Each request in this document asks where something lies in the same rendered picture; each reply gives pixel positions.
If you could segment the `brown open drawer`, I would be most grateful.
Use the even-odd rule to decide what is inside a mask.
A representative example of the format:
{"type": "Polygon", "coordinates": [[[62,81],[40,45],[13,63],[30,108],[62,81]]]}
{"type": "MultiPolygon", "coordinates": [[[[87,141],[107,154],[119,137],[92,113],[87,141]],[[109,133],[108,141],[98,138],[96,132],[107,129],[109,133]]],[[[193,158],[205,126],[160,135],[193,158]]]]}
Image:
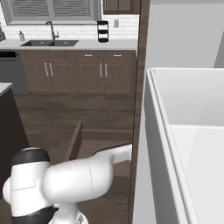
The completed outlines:
{"type": "Polygon", "coordinates": [[[76,159],[79,155],[81,144],[82,144],[82,129],[83,122],[78,121],[68,149],[66,150],[66,155],[64,161],[76,159]]]}

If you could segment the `tall brown cabinet panel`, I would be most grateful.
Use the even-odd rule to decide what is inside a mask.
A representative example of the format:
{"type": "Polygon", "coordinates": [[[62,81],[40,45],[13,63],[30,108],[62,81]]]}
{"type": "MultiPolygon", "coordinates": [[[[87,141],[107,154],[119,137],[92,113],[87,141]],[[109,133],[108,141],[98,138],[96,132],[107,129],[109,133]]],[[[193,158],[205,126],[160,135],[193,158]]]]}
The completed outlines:
{"type": "Polygon", "coordinates": [[[137,178],[138,144],[139,144],[140,120],[142,112],[144,69],[145,69],[145,57],[147,49],[150,5],[151,0],[140,0],[139,34],[138,34],[137,64],[136,64],[136,94],[135,94],[135,111],[134,111],[133,137],[132,137],[133,147],[132,147],[132,160],[131,160],[130,181],[129,181],[128,224],[133,224],[134,198],[135,198],[136,178],[137,178]]]}

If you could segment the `brown base cupboard run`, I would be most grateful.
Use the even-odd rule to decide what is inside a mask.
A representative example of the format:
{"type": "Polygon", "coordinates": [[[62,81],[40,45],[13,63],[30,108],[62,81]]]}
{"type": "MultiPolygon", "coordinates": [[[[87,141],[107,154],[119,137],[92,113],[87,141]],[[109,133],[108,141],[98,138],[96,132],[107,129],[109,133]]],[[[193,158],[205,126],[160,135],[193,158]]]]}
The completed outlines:
{"type": "Polygon", "coordinates": [[[19,56],[33,93],[134,91],[137,54],[133,50],[21,50],[19,56]]]}

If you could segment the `white fridge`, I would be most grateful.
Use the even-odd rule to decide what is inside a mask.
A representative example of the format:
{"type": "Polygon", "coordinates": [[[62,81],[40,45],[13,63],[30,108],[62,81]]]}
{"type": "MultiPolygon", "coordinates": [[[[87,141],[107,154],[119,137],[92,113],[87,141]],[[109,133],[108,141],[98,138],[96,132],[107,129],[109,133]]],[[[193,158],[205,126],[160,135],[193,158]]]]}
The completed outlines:
{"type": "Polygon", "coordinates": [[[224,69],[149,69],[139,147],[157,224],[224,224],[224,69]]]}

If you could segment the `dark double sink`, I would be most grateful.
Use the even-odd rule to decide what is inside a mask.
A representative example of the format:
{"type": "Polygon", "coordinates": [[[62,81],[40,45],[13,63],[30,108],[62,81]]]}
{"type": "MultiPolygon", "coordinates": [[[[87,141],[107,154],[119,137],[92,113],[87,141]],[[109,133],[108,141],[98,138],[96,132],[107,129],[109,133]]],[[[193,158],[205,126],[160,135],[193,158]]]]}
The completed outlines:
{"type": "Polygon", "coordinates": [[[21,46],[75,46],[79,40],[29,40],[21,46]]]}

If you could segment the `dark metal tap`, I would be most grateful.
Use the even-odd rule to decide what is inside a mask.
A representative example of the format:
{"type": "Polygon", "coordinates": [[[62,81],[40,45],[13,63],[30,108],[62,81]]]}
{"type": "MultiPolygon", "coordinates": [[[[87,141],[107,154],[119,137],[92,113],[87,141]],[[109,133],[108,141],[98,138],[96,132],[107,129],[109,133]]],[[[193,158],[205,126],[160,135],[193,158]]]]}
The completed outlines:
{"type": "Polygon", "coordinates": [[[54,32],[53,22],[52,21],[46,21],[45,24],[51,26],[52,40],[54,41],[56,38],[58,38],[60,36],[59,33],[58,32],[56,32],[56,33],[54,32]]]}

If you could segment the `dark brown island cupboard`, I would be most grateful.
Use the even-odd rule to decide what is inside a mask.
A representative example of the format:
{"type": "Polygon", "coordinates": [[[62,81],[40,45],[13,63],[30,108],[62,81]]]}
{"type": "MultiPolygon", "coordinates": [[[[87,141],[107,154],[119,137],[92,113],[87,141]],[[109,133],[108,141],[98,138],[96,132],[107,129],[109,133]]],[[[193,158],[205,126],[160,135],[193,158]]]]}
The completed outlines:
{"type": "Polygon", "coordinates": [[[14,154],[29,146],[11,83],[0,82],[0,199],[14,154]]]}

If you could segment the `grey dishwasher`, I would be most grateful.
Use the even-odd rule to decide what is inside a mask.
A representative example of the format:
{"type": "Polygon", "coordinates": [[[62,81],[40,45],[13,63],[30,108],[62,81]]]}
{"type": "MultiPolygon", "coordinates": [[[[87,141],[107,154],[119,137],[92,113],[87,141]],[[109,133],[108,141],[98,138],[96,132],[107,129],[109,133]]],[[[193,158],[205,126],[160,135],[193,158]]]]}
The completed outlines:
{"type": "Polygon", "coordinates": [[[0,50],[0,82],[11,83],[14,94],[30,93],[17,50],[0,50]]]}

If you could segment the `grey window with blinds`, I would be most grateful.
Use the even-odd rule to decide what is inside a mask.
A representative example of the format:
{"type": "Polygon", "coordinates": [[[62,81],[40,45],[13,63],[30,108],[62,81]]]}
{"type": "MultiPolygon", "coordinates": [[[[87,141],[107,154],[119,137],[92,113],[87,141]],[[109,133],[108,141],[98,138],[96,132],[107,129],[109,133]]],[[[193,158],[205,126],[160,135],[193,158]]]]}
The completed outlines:
{"type": "Polygon", "coordinates": [[[95,25],[101,0],[0,0],[7,25],[95,25]]]}

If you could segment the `brown wall cupboard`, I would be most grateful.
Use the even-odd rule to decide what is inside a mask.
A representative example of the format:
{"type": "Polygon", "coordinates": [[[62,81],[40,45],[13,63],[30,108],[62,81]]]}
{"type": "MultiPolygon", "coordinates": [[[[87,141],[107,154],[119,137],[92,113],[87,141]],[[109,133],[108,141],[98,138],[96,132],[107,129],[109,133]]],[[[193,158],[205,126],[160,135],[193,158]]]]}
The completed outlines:
{"type": "Polygon", "coordinates": [[[108,15],[140,13],[140,0],[102,0],[103,13],[108,15]]]}

